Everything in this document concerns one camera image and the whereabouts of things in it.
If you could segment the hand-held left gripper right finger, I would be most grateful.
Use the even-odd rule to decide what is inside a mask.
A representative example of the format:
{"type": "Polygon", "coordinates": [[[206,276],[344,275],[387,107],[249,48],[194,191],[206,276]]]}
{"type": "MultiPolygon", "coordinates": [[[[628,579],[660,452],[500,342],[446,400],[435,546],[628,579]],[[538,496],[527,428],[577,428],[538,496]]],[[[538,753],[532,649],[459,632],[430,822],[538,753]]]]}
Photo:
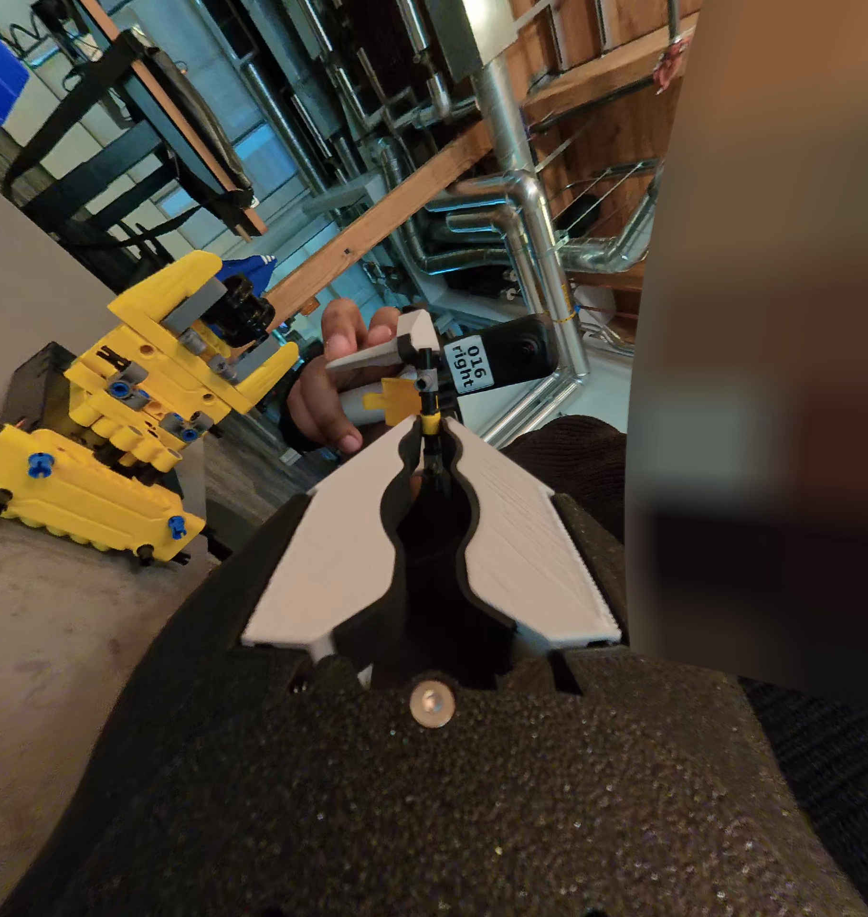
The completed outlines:
{"type": "Polygon", "coordinates": [[[451,471],[471,507],[459,559],[470,601],[512,629],[515,657],[617,646],[623,632],[553,503],[555,492],[454,419],[451,471]]]}

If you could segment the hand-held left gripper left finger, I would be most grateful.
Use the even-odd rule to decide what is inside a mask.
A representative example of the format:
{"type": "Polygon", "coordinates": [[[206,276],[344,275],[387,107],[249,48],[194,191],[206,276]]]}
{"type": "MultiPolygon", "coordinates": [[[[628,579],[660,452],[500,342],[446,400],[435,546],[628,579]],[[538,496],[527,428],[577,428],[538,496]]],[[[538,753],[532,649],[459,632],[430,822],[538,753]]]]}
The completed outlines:
{"type": "Polygon", "coordinates": [[[405,617],[404,552],[396,536],[412,502],[422,425],[410,417],[307,493],[306,508],[243,630],[248,647],[318,661],[382,655],[405,617]]]}

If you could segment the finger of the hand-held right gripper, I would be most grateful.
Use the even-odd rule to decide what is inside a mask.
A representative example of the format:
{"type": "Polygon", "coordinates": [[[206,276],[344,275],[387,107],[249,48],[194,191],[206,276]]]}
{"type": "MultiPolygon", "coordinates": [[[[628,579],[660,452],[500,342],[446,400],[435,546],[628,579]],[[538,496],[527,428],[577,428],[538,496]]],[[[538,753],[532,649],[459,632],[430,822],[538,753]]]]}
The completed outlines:
{"type": "Polygon", "coordinates": [[[440,367],[440,338],[427,310],[402,312],[396,325],[395,342],[399,360],[406,366],[415,370],[440,367]]]}

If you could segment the yellow toy piece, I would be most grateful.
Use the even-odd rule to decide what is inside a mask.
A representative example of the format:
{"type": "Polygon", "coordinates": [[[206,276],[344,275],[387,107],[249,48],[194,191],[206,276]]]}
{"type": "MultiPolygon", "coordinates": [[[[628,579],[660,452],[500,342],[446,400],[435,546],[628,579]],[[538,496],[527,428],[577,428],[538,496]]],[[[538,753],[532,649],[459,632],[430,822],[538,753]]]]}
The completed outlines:
{"type": "Polygon", "coordinates": [[[366,387],[360,396],[360,406],[371,424],[383,423],[394,427],[422,411],[420,392],[410,378],[387,377],[366,387]]]}

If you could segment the black yellow toy pin assembly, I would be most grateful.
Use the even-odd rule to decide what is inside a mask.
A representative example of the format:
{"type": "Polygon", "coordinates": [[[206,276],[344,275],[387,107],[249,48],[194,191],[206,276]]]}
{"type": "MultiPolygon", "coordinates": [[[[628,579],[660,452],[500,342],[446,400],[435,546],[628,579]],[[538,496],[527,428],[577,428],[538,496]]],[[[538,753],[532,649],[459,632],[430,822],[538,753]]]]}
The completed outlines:
{"type": "Polygon", "coordinates": [[[434,350],[418,350],[415,369],[423,438],[422,478],[425,487],[446,499],[451,495],[451,478],[442,453],[438,359],[434,350]]]}

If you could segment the yellow toy brick assembly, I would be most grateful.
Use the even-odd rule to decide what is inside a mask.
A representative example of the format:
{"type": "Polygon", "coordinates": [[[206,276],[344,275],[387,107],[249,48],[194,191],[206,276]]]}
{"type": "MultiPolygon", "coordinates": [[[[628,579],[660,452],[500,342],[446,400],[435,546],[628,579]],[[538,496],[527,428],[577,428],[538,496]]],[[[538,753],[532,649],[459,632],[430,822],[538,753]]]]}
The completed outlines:
{"type": "Polygon", "coordinates": [[[207,524],[165,486],[190,446],[245,415],[297,363],[275,310],[243,277],[194,251],[120,293],[116,327],[64,373],[72,439],[0,423],[0,519],[142,567],[185,564],[207,524]]]}

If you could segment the person's right hand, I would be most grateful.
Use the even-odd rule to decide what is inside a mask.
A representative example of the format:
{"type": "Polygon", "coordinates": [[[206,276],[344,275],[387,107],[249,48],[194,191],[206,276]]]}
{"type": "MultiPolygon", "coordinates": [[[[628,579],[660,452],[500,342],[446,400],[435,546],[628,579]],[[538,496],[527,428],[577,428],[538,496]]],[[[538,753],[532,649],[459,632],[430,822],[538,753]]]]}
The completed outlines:
{"type": "Polygon", "coordinates": [[[351,456],[386,432],[383,422],[355,426],[341,406],[340,394],[397,376],[402,366],[329,373],[327,363],[391,342],[400,315],[397,307],[383,306],[365,324],[351,300],[339,298],[328,304],[321,318],[323,354],[307,364],[287,398],[291,419],[306,438],[351,456]]]}

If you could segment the wooden beam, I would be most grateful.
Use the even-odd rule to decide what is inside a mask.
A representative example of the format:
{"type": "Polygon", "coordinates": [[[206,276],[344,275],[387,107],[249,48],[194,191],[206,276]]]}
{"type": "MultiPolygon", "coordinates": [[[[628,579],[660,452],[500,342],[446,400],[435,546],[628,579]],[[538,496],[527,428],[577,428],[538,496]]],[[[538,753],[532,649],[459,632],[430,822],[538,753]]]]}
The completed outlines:
{"type": "Polygon", "coordinates": [[[271,328],[296,315],[319,291],[459,179],[492,147],[486,124],[479,121],[311,255],[267,292],[266,301],[275,309],[271,328]]]}

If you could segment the blue striped cloth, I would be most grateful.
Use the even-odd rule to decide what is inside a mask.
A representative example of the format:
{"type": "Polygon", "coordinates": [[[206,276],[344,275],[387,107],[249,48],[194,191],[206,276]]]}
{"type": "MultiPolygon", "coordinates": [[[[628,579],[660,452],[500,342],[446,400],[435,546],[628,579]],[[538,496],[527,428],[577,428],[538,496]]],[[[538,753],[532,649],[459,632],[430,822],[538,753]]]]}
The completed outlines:
{"type": "Polygon", "coordinates": [[[278,260],[274,256],[252,255],[246,258],[224,259],[222,268],[215,277],[225,286],[229,285],[230,278],[243,277],[252,284],[254,295],[262,297],[277,266],[278,260]]]}

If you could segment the black box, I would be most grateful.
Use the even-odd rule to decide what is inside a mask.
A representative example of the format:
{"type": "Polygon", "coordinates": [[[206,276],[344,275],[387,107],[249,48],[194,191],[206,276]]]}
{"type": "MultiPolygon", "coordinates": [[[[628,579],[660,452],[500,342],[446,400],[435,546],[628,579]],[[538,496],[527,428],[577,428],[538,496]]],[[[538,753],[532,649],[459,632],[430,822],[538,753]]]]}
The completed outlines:
{"type": "Polygon", "coordinates": [[[71,388],[64,373],[75,354],[50,342],[12,374],[1,412],[5,424],[26,432],[50,429],[74,439],[79,426],[69,414],[71,388]]]}

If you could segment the metal ventilation duct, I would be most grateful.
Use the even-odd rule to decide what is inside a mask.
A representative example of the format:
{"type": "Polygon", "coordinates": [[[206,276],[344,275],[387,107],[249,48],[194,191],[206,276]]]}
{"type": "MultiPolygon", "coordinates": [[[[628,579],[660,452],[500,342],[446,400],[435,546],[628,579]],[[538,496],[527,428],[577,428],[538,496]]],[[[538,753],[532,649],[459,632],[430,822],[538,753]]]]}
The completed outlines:
{"type": "Polygon", "coordinates": [[[492,216],[486,224],[505,235],[505,248],[521,287],[532,308],[552,320],[562,365],[581,380],[589,372],[583,343],[578,336],[574,301],[567,273],[617,274],[630,270],[646,255],[653,227],[657,195],[663,174],[657,165],[638,207],[618,235],[612,237],[560,238],[550,205],[536,173],[529,149],[529,135],[513,93],[505,57],[496,55],[476,68],[457,70],[448,61],[451,78],[470,80],[486,135],[499,164],[512,166],[504,173],[461,181],[411,209],[404,218],[387,216],[387,235],[393,235],[399,252],[419,271],[430,275],[496,266],[502,262],[495,247],[466,246],[433,254],[417,232],[416,214],[422,209],[445,213],[449,227],[472,232],[460,217],[492,216]]]}

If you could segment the black frame table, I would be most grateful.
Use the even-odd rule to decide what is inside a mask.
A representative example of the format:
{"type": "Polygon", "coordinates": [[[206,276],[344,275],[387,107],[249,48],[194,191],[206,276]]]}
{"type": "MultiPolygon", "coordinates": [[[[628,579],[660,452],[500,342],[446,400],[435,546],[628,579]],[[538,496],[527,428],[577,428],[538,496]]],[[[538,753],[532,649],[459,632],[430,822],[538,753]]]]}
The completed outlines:
{"type": "Polygon", "coordinates": [[[92,269],[122,281],[173,257],[163,237],[206,213],[244,241],[266,233],[233,144],[177,64],[137,29],[119,29],[99,2],[35,2],[32,13],[76,78],[8,167],[17,185],[95,107],[119,136],[20,204],[28,219],[92,269]]]}

